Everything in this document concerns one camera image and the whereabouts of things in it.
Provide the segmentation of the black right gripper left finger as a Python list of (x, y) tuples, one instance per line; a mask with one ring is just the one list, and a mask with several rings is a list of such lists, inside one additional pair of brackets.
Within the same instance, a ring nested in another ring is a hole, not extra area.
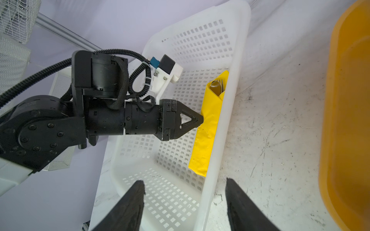
[(94, 230), (138, 231), (144, 210), (144, 196), (144, 182), (136, 181)]

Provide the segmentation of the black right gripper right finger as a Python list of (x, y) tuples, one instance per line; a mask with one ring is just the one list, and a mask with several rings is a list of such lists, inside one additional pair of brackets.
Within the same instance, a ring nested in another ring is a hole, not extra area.
[(279, 230), (231, 178), (226, 181), (225, 197), (232, 231)]

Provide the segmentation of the silver spoon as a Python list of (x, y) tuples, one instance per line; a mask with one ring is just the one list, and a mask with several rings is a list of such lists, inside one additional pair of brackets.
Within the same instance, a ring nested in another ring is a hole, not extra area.
[(222, 84), (220, 81), (218, 80), (214, 80), (211, 84), (210, 84), (210, 90), (216, 95), (216, 96), (220, 96), (221, 93), (223, 92), (223, 87), (222, 87)]

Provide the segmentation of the silver fork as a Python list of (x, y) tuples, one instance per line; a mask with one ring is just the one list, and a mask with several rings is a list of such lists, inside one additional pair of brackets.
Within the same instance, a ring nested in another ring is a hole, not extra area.
[(219, 80), (220, 86), (221, 86), (221, 93), (225, 91), (225, 86), (223, 80)]

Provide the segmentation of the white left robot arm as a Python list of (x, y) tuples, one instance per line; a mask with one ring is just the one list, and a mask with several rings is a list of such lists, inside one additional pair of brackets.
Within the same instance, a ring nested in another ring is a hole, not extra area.
[(175, 61), (146, 59), (130, 50), (76, 51), (69, 59), (26, 78), (1, 95), (1, 106), (42, 79), (71, 67), (60, 98), (30, 97), (1, 116), (1, 194), (43, 170), (71, 146), (96, 145), (101, 135), (182, 137), (204, 118), (181, 102), (155, 99), (151, 67), (171, 74)]

